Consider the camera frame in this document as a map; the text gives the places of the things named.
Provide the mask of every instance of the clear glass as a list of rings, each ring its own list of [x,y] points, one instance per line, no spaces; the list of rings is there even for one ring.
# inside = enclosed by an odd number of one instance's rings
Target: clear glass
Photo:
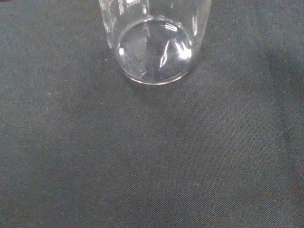
[[[122,72],[162,85],[183,77],[199,53],[212,0],[99,0]]]

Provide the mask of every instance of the black cloth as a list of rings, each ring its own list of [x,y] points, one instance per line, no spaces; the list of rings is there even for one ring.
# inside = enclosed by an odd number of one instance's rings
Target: black cloth
[[[1,228],[303,227],[303,21],[214,0],[194,69],[143,86],[97,0],[0,3]]]

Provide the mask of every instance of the dark fabric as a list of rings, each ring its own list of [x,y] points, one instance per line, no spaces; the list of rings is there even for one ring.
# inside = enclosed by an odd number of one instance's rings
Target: dark fabric
[[[1,228],[303,227],[303,21],[214,0],[197,65],[153,87],[97,0],[0,3]]]

